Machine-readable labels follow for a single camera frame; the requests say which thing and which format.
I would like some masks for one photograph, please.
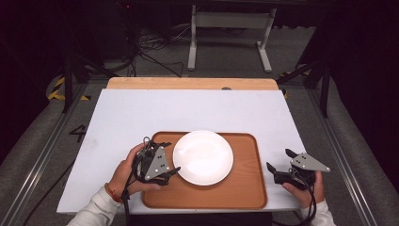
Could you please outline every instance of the orange wristband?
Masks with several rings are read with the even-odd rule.
[[[106,193],[108,193],[108,195],[109,195],[115,202],[122,203],[122,199],[121,199],[119,196],[117,196],[117,195],[115,194],[115,191],[111,190],[111,188],[109,187],[108,183],[105,183],[104,187],[105,187]]]

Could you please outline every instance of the tray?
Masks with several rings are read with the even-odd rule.
[[[187,132],[158,132],[152,140],[171,142],[165,148],[169,166],[177,141]],[[143,203],[149,208],[173,209],[262,209],[267,195],[263,171],[255,137],[250,134],[218,133],[230,144],[234,162],[229,175],[211,186],[196,186],[179,174],[172,176],[161,190],[142,193]]]

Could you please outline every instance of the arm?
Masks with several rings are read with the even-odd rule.
[[[308,190],[300,190],[295,186],[284,183],[282,185],[287,191],[293,194],[298,200],[301,206],[302,216],[305,218],[308,216],[309,208],[311,206],[311,194]],[[316,199],[316,215],[311,221],[311,225],[317,226],[330,226],[335,225],[332,218],[331,212],[328,210],[327,202],[325,200],[323,176],[321,171],[316,171],[316,182],[314,183],[314,198]]]
[[[132,170],[132,163],[138,151],[145,144],[135,146],[127,155],[126,159],[121,161],[111,181],[91,198],[87,206],[81,209],[76,216],[70,221],[69,226],[108,226],[112,223],[114,216],[121,206],[120,196],[123,192],[126,181]],[[142,184],[135,181],[128,187],[129,195],[138,191],[157,190],[161,187],[157,184]]]

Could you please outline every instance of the plate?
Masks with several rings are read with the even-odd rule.
[[[230,172],[233,154],[230,144],[211,131],[188,133],[176,143],[173,164],[189,183],[209,186],[223,180]]]

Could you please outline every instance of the forearm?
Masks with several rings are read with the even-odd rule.
[[[112,223],[119,208],[120,203],[115,202],[102,187],[68,225],[108,226]]]
[[[328,210],[328,205],[326,201],[317,203],[316,205],[316,215],[311,221],[311,226],[330,226],[335,225],[332,218],[331,212]],[[305,218],[309,213],[309,208],[301,209],[302,216]]]

